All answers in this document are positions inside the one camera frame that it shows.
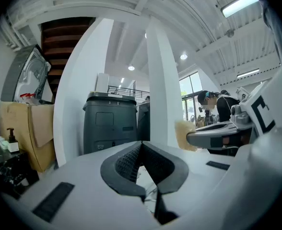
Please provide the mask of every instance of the person in black shirt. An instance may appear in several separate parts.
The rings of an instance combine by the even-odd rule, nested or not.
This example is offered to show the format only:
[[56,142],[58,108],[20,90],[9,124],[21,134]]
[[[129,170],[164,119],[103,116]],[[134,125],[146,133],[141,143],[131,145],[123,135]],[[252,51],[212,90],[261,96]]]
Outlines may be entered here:
[[232,105],[239,104],[239,101],[234,97],[210,91],[202,91],[198,95],[198,101],[202,106],[208,109],[213,109],[216,105],[220,122],[228,121],[231,118]]

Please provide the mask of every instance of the black metal railing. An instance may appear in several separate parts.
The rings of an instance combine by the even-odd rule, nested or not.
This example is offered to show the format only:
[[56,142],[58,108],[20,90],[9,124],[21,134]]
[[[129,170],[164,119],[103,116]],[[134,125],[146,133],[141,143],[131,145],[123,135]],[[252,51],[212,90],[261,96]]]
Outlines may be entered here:
[[150,93],[146,92],[146,91],[119,88],[119,87],[115,87],[115,86],[108,86],[107,92],[108,92],[108,94],[119,94],[119,95],[133,96],[133,97],[136,98],[137,102],[145,101],[145,98],[150,95]]

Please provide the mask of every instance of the cardboard box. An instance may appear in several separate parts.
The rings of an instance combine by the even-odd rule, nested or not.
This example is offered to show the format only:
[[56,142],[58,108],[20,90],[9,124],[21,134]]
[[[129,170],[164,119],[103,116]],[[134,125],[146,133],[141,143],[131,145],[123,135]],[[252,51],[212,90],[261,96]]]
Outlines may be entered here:
[[28,153],[31,167],[43,172],[55,160],[53,140],[54,105],[0,103],[0,135],[9,139],[14,128],[19,148]]

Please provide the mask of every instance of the wooden staircase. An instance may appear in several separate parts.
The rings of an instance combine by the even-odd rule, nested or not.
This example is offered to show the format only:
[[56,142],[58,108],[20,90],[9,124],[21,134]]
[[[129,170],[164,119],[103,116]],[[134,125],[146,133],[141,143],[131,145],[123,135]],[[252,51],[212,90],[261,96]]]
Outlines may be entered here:
[[82,35],[95,21],[91,17],[75,17],[42,24],[42,51],[51,64],[47,80],[56,97],[60,78],[68,59]]

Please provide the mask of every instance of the soap dispenser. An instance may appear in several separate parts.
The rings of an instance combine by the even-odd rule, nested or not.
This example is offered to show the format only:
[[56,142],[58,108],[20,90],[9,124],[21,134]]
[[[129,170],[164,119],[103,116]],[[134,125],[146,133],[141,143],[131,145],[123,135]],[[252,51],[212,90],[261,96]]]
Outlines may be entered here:
[[14,128],[7,128],[7,130],[10,130],[8,150],[10,152],[19,151],[18,142],[13,135]]

